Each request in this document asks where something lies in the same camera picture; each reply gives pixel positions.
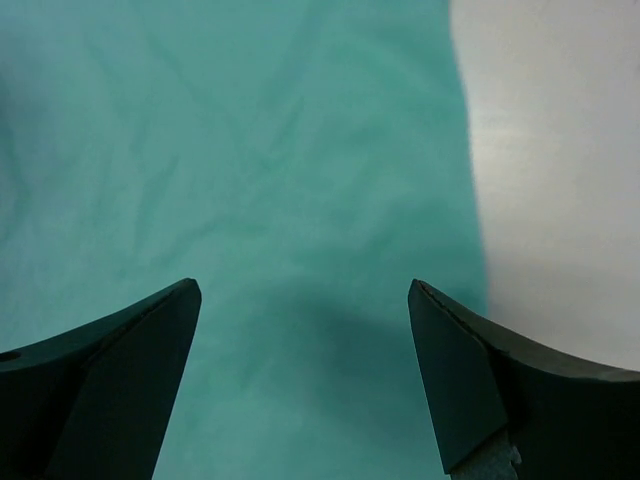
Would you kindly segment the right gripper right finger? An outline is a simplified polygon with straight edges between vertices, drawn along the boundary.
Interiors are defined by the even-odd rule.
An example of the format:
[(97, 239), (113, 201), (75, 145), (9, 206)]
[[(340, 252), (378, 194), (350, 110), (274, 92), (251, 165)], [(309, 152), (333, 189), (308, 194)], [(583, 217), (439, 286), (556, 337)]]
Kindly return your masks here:
[(416, 280), (408, 306), (452, 479), (635, 479), (639, 375), (496, 324)]

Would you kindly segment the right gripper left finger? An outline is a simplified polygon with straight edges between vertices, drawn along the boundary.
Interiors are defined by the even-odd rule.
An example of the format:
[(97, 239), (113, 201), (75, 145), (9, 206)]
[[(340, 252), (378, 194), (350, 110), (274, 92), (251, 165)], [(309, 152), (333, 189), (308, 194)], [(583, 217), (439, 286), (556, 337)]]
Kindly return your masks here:
[(186, 278), (2, 353), (2, 478), (152, 478), (201, 301)]

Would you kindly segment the teal t shirt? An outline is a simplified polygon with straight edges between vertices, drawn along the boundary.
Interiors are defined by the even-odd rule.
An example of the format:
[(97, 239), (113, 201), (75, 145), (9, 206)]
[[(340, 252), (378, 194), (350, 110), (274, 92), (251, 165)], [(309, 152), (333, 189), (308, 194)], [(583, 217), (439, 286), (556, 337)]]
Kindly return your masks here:
[(185, 277), (159, 479), (439, 479), (414, 279), (484, 310), (445, 1), (5, 1), (1, 346)]

